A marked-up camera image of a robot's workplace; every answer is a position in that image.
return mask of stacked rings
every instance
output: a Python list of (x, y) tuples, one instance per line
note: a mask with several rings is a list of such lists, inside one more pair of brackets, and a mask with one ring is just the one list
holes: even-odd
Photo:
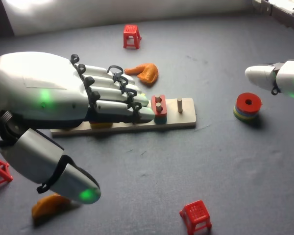
[(257, 117), (261, 104), (261, 99), (253, 93), (240, 94), (237, 97), (233, 114), (241, 121), (252, 121)]

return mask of red ring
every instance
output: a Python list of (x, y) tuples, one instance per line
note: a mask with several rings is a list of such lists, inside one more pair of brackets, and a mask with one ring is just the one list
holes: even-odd
[(261, 99), (253, 93), (243, 93), (237, 97), (237, 108), (246, 114), (255, 114), (261, 107)]

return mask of toy croissant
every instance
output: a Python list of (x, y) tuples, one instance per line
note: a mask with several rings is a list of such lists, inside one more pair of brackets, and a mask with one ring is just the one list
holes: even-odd
[(152, 86), (158, 79), (158, 69), (153, 63), (144, 63), (132, 69), (125, 69), (127, 75), (137, 75), (142, 83)]

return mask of yellow ring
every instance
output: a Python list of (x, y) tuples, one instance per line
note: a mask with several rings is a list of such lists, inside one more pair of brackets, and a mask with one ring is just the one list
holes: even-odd
[(234, 112), (235, 115), (237, 115), (239, 118), (244, 119), (244, 120), (253, 120), (253, 119), (255, 118), (255, 117), (245, 117), (245, 116), (239, 114), (239, 113), (236, 111), (235, 106), (234, 106), (233, 112)]

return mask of gray table surface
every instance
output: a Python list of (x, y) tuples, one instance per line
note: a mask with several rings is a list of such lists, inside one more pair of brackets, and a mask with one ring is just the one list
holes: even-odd
[[(147, 96), (192, 97), (197, 112), (196, 129), (57, 138), (98, 180), (101, 199), (34, 227), (31, 207), (42, 195), (10, 168), (14, 180), (0, 188), (0, 234), (186, 235), (179, 211), (202, 199), (213, 235), (294, 235), (294, 99), (244, 75), (252, 65), (294, 59), (293, 30), (253, 15), (138, 25), (139, 50), (123, 49), (123, 25), (0, 40), (0, 55), (77, 53), (105, 68), (153, 62), (160, 75), (152, 88), (141, 85)], [(233, 116), (244, 92), (262, 99), (260, 128)]]

